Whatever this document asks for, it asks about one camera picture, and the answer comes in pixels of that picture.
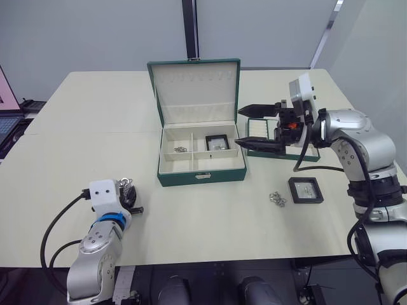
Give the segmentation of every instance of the black cable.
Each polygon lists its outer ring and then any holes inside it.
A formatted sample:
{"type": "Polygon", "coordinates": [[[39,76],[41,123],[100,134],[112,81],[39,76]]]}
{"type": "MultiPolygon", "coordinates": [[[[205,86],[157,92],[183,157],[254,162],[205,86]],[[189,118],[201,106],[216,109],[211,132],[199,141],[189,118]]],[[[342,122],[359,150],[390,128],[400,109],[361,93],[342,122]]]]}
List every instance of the black cable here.
{"type": "Polygon", "coordinates": [[[400,291],[396,297],[394,298],[393,305],[399,305],[399,301],[401,300],[402,297],[404,297],[407,294],[407,288],[404,288],[402,291],[400,291]]]}
{"type": "Polygon", "coordinates": [[[377,292],[377,298],[379,299],[379,304],[383,305],[383,301],[382,301],[382,292],[383,292],[383,288],[382,288],[382,283],[380,282],[380,277],[379,277],[379,269],[380,269],[380,261],[379,263],[376,265],[376,276],[378,278],[378,282],[375,285],[376,288],[376,292],[377,292]]]}
{"type": "Polygon", "coordinates": [[[61,253],[65,248],[67,248],[67,247],[69,247],[69,246],[71,246],[71,245],[75,245],[75,244],[77,244],[77,243],[80,243],[81,241],[82,241],[82,240],[74,240],[74,241],[70,241],[69,243],[66,243],[65,245],[63,245],[62,247],[60,247],[60,248],[54,253],[54,255],[52,256],[51,261],[50,261],[50,267],[49,267],[49,269],[50,269],[50,271],[51,271],[52,276],[55,278],[56,281],[59,282],[57,276],[56,276],[55,273],[54,273],[54,269],[53,269],[53,263],[55,262],[55,259],[57,258],[57,256],[59,255],[59,253],[61,253]]]}
{"type": "Polygon", "coordinates": [[[305,134],[303,149],[301,150],[300,157],[298,158],[298,161],[295,164],[293,171],[302,172],[303,170],[336,170],[338,172],[343,172],[343,168],[332,166],[308,166],[300,168],[301,162],[304,160],[305,153],[307,152],[308,145],[310,144],[311,133],[312,133],[312,123],[309,123],[307,124],[307,132],[305,134]]]}
{"type": "Polygon", "coordinates": [[[364,175],[364,180],[366,181],[366,183],[368,184],[369,187],[369,195],[371,197],[371,203],[370,206],[366,209],[366,211],[364,211],[364,213],[362,214],[362,216],[358,219],[358,221],[350,228],[348,236],[347,236],[347,245],[348,245],[348,249],[349,252],[351,254],[351,256],[353,257],[353,259],[356,261],[356,263],[363,269],[365,270],[365,272],[367,272],[367,274],[369,274],[372,278],[374,278],[376,281],[379,281],[379,278],[376,274],[374,274],[374,272],[372,272],[372,270],[370,270],[368,267],[366,267],[358,258],[358,256],[356,255],[353,246],[352,246],[352,237],[354,235],[354,233],[356,232],[357,228],[360,227],[361,225],[364,224],[364,222],[368,219],[371,211],[373,210],[373,208],[375,207],[375,201],[376,201],[376,196],[375,196],[375,192],[373,190],[373,185],[371,183],[370,180],[370,176],[369,176],[369,171],[368,171],[368,167],[366,166],[366,163],[364,162],[363,156],[361,151],[359,150],[359,147],[357,146],[357,143],[355,141],[353,141],[350,138],[345,138],[345,137],[340,137],[338,138],[338,140],[344,140],[346,142],[348,142],[352,148],[354,149],[357,159],[359,160],[359,163],[361,165],[362,171],[363,171],[363,175],[364,175]]]}
{"type": "MultiPolygon", "coordinates": [[[[304,141],[304,146],[303,149],[301,150],[301,154],[300,157],[297,161],[297,163],[295,164],[293,171],[294,172],[299,172],[302,170],[308,170],[308,169],[316,169],[317,166],[310,166],[310,168],[307,167],[303,167],[303,168],[299,168],[301,165],[301,162],[303,161],[304,155],[308,149],[308,145],[310,143],[310,138],[311,138],[311,132],[312,132],[312,124],[309,123],[307,124],[307,132],[305,134],[305,141],[304,141]]],[[[376,274],[374,274],[374,272],[372,272],[369,268],[367,268],[358,258],[358,256],[356,255],[356,253],[354,252],[354,249],[352,247],[352,237],[356,231],[356,229],[362,225],[366,219],[369,217],[372,209],[375,207],[375,192],[373,190],[373,185],[370,181],[370,176],[369,176],[369,172],[368,172],[368,168],[366,167],[366,164],[364,162],[363,156],[359,150],[359,147],[357,146],[356,142],[353,141],[350,138],[345,138],[345,137],[339,137],[338,140],[344,140],[346,142],[348,142],[354,149],[356,156],[359,160],[359,163],[361,165],[362,171],[363,171],[363,175],[364,175],[364,179],[366,181],[366,183],[368,183],[369,186],[369,194],[371,196],[371,204],[370,206],[366,209],[366,211],[363,213],[363,215],[359,218],[359,220],[352,226],[352,228],[350,229],[348,235],[347,235],[347,245],[348,245],[348,249],[349,252],[351,254],[351,256],[353,257],[353,259],[356,261],[356,263],[363,269],[365,270],[365,272],[367,272],[367,274],[369,274],[371,277],[373,277],[376,281],[379,281],[378,277],[376,274]]],[[[329,166],[324,166],[325,169],[332,169],[332,170],[338,170],[343,172],[342,168],[335,168],[332,167],[330,168],[329,166]]]]}
{"type": "Polygon", "coordinates": [[[312,272],[312,266],[310,267],[310,272],[308,274],[307,283],[305,284],[305,286],[308,286],[308,284],[310,283],[311,272],[312,272]]]}
{"type": "Polygon", "coordinates": [[[44,271],[45,276],[48,278],[48,280],[51,282],[51,284],[61,293],[66,295],[66,288],[59,283],[59,281],[56,279],[56,277],[53,276],[53,274],[50,272],[50,270],[46,267],[46,261],[45,261],[45,246],[46,246],[46,241],[48,239],[48,236],[51,233],[52,228],[54,225],[57,223],[57,221],[63,216],[68,209],[70,209],[75,203],[77,203],[80,199],[85,198],[85,193],[80,194],[78,197],[73,199],[70,204],[68,204],[57,216],[54,218],[54,220],[51,222],[51,224],[48,226],[48,228],[45,231],[45,234],[43,236],[43,241],[41,242],[41,248],[39,251],[39,258],[41,261],[41,269],[44,271]]]}

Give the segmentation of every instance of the silver jewelry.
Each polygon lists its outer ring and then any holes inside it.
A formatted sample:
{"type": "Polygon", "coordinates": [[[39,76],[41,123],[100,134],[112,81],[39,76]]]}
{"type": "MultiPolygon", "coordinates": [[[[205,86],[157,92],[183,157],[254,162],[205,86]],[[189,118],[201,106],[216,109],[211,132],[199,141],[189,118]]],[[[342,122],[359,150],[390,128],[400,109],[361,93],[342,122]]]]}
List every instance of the silver jewelry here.
{"type": "Polygon", "coordinates": [[[279,192],[274,192],[270,194],[270,201],[274,202],[276,205],[278,205],[281,208],[284,208],[286,205],[287,200],[285,198],[282,198],[279,192]]]}
{"type": "Polygon", "coordinates": [[[188,150],[185,147],[179,146],[179,147],[174,148],[174,151],[176,153],[186,153],[188,150]]]}
{"type": "Polygon", "coordinates": [[[224,151],[226,149],[226,147],[222,146],[222,145],[216,145],[213,147],[213,151],[224,151]]]}
{"type": "Polygon", "coordinates": [[[119,181],[119,186],[123,186],[123,195],[126,198],[127,197],[127,193],[130,190],[130,188],[133,186],[133,179],[129,179],[129,178],[122,178],[119,181]]]}

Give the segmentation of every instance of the laptop screen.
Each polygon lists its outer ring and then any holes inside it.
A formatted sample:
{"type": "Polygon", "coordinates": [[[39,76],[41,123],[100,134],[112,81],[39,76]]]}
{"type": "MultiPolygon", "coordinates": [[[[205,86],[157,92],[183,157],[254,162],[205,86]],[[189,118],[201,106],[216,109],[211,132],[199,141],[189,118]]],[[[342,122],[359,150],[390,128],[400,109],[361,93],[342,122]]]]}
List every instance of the laptop screen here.
{"type": "Polygon", "coordinates": [[[0,67],[0,112],[10,110],[20,110],[20,106],[0,67]]]}

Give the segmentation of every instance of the green jewelry box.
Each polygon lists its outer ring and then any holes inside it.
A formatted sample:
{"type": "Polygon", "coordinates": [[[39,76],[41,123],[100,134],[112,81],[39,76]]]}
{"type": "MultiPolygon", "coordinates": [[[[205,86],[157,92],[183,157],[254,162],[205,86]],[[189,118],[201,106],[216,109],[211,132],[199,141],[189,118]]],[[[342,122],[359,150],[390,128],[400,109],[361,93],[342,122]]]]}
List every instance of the green jewelry box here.
{"type": "MultiPolygon", "coordinates": [[[[247,137],[266,137],[269,140],[274,139],[274,128],[277,126],[276,119],[251,119],[247,120],[246,136],[247,137]]],[[[272,152],[252,151],[247,150],[247,155],[252,157],[263,158],[276,158],[276,159],[288,159],[298,160],[301,153],[301,147],[286,147],[286,154],[281,156],[272,152]]],[[[321,158],[318,148],[309,145],[307,152],[304,156],[304,161],[317,162],[321,158]]]]}
{"type": "Polygon", "coordinates": [[[236,128],[240,60],[148,62],[162,124],[157,177],[162,186],[244,180],[236,128]],[[208,151],[205,137],[229,149],[208,151]]]}

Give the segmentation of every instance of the box lid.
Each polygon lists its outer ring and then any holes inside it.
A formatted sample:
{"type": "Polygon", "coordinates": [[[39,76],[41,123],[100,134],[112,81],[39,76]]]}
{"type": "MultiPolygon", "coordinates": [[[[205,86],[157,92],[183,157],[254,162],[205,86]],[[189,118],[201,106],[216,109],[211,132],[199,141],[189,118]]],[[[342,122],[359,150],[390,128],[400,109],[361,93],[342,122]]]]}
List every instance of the box lid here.
{"type": "Polygon", "coordinates": [[[161,124],[236,122],[240,59],[148,62],[161,124]]]}

